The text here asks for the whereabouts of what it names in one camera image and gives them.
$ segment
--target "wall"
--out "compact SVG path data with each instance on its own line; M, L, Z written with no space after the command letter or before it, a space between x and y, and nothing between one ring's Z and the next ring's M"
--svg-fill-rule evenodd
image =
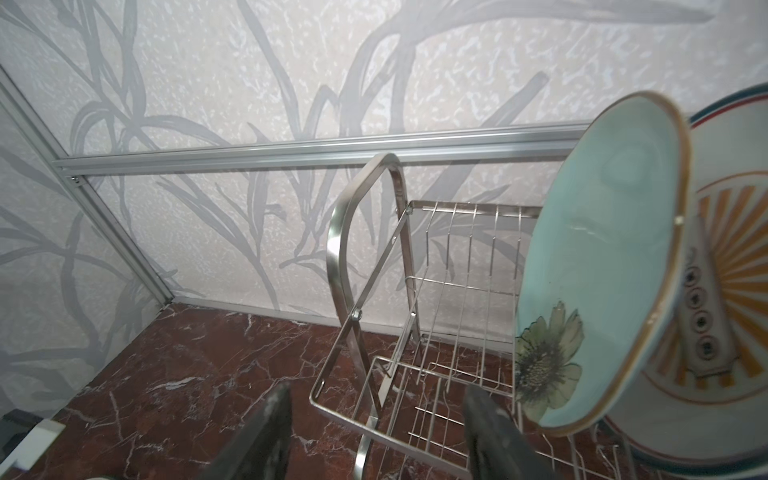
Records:
M160 309L0 109L0 413L50 416Z
M3 5L0 63L72 154L584 120L638 89L692 112L768 80L760 1ZM406 175L411 197L542 204L558 166ZM91 180L175 293L333 316L324 241L353 174ZM392 226L383 191L356 218L357 283ZM401 323L381 295L367 318Z

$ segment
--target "white plate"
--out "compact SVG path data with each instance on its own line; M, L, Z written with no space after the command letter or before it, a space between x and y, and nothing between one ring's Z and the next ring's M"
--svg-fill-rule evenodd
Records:
M687 371L677 323L606 418L644 462L689 477L768 469L768 84L692 118L694 178L740 359Z

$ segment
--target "dish rack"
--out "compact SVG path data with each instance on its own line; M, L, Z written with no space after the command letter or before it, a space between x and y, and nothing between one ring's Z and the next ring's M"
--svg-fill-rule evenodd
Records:
M392 178L398 222L355 300L348 272L349 230L358 204L385 170ZM464 391L471 384L482 387L510 414L535 451L563 478L663 478L635 465L626 440L612 437L607 429L593 425L566 438L549 438L536 432L515 402L520 250L529 239L524 230L532 231L540 211L408 202L394 154L375 156L341 193L329 225L326 264L342 328L310 392L310 403L361 435L353 478L472 478L462 414ZM413 242L424 242L424 258L417 263ZM373 355L366 349L360 320L382 272L397 261L397 243L408 313L394 346ZM468 299L475 305L468 305Z

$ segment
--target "sunflower pattern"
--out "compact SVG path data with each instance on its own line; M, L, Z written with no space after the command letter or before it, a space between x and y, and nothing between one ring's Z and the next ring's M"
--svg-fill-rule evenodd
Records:
M571 399L581 378L581 367L571 359L583 340L578 310L566 321L562 302L552 309L549 325L540 316L516 339L515 396L532 422Z

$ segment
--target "red marble floor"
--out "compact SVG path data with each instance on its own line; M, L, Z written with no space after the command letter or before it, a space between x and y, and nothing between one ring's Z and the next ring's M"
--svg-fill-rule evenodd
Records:
M30 472L9 472L4 478L194 478L265 394L283 381L290 382L293 397L287 478L350 478L359 436L329 422L309 404L310 389L338 332L328 326L175 304L54 417L66 428L38 464ZM395 337L367 333L365 338L371 355L386 356L394 350ZM472 350L460 349L459 365L476 362L472 355ZM461 368L471 371L470 363ZM346 405L342 410L351 408L356 399L352 378L352 363L342 353L323 398ZM461 400L453 396L445 397L446 402L460 411ZM405 426L396 428L404 441L412 419L413 414L404 415ZM443 437L446 445L463 448L461 431ZM549 448L539 435L530 440L540 449ZM594 451L588 433L577 435L576 441L583 451ZM558 456L567 458L568 441L552 443ZM411 460L403 464L399 453L390 453L381 463L383 451L381 445L372 450L373 464L382 465L380 478L397 478L401 471L405 480L448 478ZM596 458L588 458L587 467L605 471ZM366 477L375 478L376 469ZM572 478L570 468L558 471ZM641 478L648 478L642 473Z

